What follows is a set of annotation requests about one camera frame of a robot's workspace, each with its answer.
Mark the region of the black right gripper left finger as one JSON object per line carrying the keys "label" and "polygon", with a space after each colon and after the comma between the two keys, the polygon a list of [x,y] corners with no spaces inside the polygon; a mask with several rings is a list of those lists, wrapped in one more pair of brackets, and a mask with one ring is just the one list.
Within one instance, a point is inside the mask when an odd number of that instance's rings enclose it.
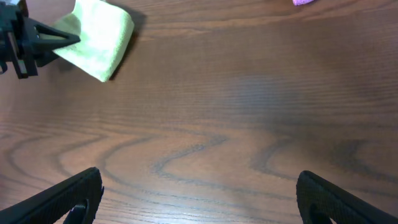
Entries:
{"label": "black right gripper left finger", "polygon": [[1,223],[93,223],[104,187],[98,168],[90,167],[22,202],[1,210]]}

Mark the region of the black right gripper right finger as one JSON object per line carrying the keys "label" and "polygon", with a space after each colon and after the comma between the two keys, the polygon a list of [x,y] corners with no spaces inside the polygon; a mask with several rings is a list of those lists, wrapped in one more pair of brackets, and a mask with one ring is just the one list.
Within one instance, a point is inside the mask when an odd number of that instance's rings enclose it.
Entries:
{"label": "black right gripper right finger", "polygon": [[298,177],[296,196],[300,216],[306,224],[397,224],[396,217],[308,170]]}

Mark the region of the light green microfiber cloth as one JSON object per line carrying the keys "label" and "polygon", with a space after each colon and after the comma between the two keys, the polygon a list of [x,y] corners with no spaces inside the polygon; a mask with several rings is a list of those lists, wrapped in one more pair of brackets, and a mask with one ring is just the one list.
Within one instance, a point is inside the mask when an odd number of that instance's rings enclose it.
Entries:
{"label": "light green microfiber cloth", "polygon": [[124,9],[106,1],[76,0],[72,12],[52,27],[80,38],[78,43],[53,53],[106,82],[123,59],[134,23]]}

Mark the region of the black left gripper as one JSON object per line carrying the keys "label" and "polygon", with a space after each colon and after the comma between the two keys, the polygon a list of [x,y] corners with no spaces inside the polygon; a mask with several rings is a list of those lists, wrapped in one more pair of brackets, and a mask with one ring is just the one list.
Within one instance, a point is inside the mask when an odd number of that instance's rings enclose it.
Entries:
{"label": "black left gripper", "polygon": [[37,76],[33,54],[44,54],[80,41],[79,36],[27,18],[25,1],[1,1],[1,75],[11,62],[18,79]]}

